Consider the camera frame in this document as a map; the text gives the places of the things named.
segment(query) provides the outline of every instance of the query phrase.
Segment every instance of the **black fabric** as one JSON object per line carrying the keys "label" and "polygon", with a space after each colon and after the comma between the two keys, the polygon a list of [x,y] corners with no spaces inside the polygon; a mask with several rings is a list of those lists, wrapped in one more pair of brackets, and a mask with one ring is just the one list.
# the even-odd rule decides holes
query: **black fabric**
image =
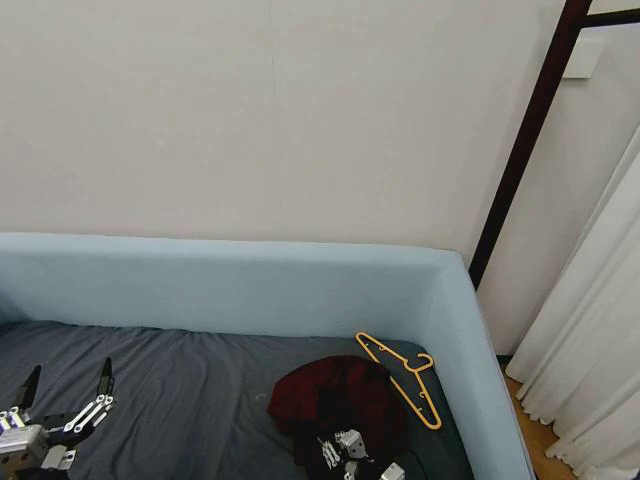
{"label": "black fabric", "polygon": [[342,480],[344,466],[329,468],[318,439],[333,441],[351,429],[369,457],[360,462],[358,480],[378,480],[406,448],[406,414],[393,389],[382,365],[353,355],[326,357],[280,379],[267,412],[293,438],[293,460],[311,480]]}
{"label": "black fabric", "polygon": [[[408,358],[422,351],[411,343],[387,343]],[[118,403],[78,446],[72,480],[302,480],[291,440],[266,408],[278,379],[331,355],[367,358],[354,339],[0,324],[0,409],[11,406],[20,384],[42,364],[33,413],[79,410],[95,397],[110,356]],[[383,363],[417,398],[411,375],[398,362]],[[429,371],[424,378],[443,427],[428,430],[409,413],[408,444],[431,480],[473,478],[437,377]],[[407,478],[421,479],[415,460],[407,458],[401,463]]]}

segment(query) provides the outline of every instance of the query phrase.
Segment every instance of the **mattress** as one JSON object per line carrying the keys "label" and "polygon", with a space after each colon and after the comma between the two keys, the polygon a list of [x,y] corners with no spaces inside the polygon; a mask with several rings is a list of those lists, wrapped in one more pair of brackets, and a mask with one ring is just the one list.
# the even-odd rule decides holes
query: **mattress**
{"label": "mattress", "polygon": [[[407,358],[422,348],[390,341]],[[354,339],[196,333],[57,322],[0,325],[0,406],[11,405],[31,369],[43,366],[34,415],[81,409],[95,396],[105,357],[113,359],[117,405],[79,446],[75,479],[304,479],[291,441],[266,413],[275,382],[305,363],[365,352]],[[412,375],[387,368],[413,398]],[[471,479],[465,449],[433,369],[423,372],[442,417],[425,428],[407,407],[410,449],[431,480]],[[412,454],[399,457],[421,479]]]}

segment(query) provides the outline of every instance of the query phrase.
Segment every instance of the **clothes rack pole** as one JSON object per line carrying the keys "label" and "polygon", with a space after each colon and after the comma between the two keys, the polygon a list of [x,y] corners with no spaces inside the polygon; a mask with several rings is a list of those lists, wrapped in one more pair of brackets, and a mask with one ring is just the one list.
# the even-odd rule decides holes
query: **clothes rack pole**
{"label": "clothes rack pole", "polygon": [[640,8],[589,15],[592,0],[567,0],[482,229],[469,275],[477,289],[583,28],[640,22]]}

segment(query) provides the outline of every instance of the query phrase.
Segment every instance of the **plastic hanger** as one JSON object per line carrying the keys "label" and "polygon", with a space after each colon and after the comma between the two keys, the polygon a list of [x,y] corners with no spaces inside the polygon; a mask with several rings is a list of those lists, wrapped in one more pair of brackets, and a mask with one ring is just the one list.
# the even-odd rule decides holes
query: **plastic hanger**
{"label": "plastic hanger", "polygon": [[393,385],[400,392],[400,395],[402,395],[402,397],[409,404],[409,406],[414,411],[414,413],[418,416],[418,418],[422,421],[422,423],[424,423],[425,427],[430,428],[431,430],[438,430],[442,426],[442,420],[440,420],[440,415],[438,415],[438,412],[436,411],[436,407],[433,405],[433,401],[431,400],[431,397],[429,396],[429,392],[427,392],[427,388],[424,386],[424,383],[422,382],[422,378],[420,378],[420,372],[422,372],[423,370],[426,370],[427,368],[433,367],[433,358],[431,358],[431,356],[427,355],[426,353],[419,353],[418,357],[419,358],[426,358],[427,359],[427,363],[424,364],[424,365],[421,365],[418,368],[411,368],[409,366],[409,360],[404,358],[402,355],[400,355],[396,351],[390,349],[389,347],[387,347],[384,343],[380,342],[379,340],[376,340],[375,338],[373,338],[368,333],[358,332],[356,334],[356,340],[362,346],[362,348],[364,348],[365,351],[369,354],[371,359],[376,363],[380,363],[380,360],[378,360],[378,358],[373,354],[373,352],[371,350],[369,350],[369,344],[365,340],[362,339],[363,337],[365,339],[367,339],[368,341],[375,343],[378,346],[378,348],[380,349],[381,352],[387,352],[387,353],[393,355],[397,360],[400,360],[402,362],[402,364],[404,365],[405,370],[407,370],[407,371],[409,371],[409,372],[411,372],[411,373],[413,373],[415,375],[416,380],[418,381],[418,384],[420,385],[420,397],[423,398],[424,400],[426,400],[427,404],[429,405],[429,408],[431,409],[431,414],[433,415],[433,418],[435,419],[436,423],[429,422],[429,420],[427,420],[425,418],[425,416],[422,414],[422,407],[416,407],[415,403],[413,403],[413,401],[409,398],[409,395],[407,395],[407,393],[404,391],[404,389],[398,384],[396,379],[393,378],[393,377],[390,377],[390,378],[391,378],[391,382],[393,383]]}

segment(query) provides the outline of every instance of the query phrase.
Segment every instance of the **curtain fold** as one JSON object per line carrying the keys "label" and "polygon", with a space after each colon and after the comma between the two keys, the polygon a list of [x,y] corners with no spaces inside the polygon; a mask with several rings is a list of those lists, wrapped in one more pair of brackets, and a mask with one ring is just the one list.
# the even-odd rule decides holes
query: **curtain fold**
{"label": "curtain fold", "polygon": [[581,479],[640,466],[640,128],[558,282],[507,367],[546,452]]}

